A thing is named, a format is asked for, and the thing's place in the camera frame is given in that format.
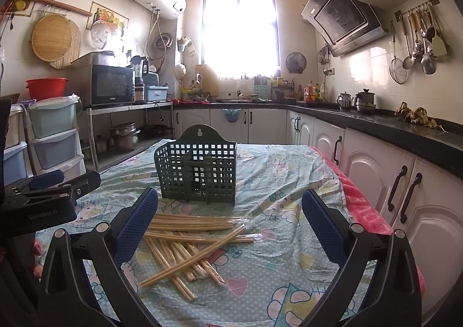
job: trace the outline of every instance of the black countertop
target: black countertop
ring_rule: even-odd
[[[175,109],[288,109],[383,140],[436,164],[463,180],[463,135],[401,122],[387,115],[363,115],[356,111],[340,112],[335,106],[327,103],[314,103],[311,106],[211,103],[179,105],[175,106]]]

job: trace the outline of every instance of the window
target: window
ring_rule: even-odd
[[[204,0],[203,63],[221,79],[273,75],[280,64],[275,0]]]

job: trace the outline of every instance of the dark green plastic basket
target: dark green plastic basket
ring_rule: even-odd
[[[236,145],[212,127],[195,124],[159,147],[154,162],[163,198],[235,205]]]

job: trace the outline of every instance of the pink fleece blanket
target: pink fleece blanket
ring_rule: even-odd
[[[392,227],[384,220],[384,218],[374,209],[368,200],[365,199],[360,190],[355,187],[352,181],[346,177],[346,175],[339,170],[339,168],[333,164],[327,157],[320,153],[316,148],[312,147],[313,150],[317,151],[332,171],[338,176],[339,180],[343,184],[344,195],[346,196],[346,206],[352,218],[355,222],[362,224],[363,227],[370,233],[378,234],[392,234],[394,231]],[[420,269],[416,268],[418,272],[418,280],[420,281],[420,290],[423,295],[426,290],[425,279]]]

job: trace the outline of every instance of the cutting board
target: cutting board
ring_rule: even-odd
[[[71,65],[71,62],[75,61],[80,57],[80,52],[82,51],[82,34],[79,27],[74,21],[69,20],[69,26],[71,28],[71,47],[66,51],[66,53],[55,62],[50,62],[50,66],[55,69],[65,69]]]
[[[54,62],[64,56],[71,41],[69,21],[54,13],[41,18],[32,32],[32,49],[45,62]]]
[[[201,89],[209,92],[211,97],[218,96],[218,77],[211,66],[207,64],[197,64],[196,73],[201,75]]]

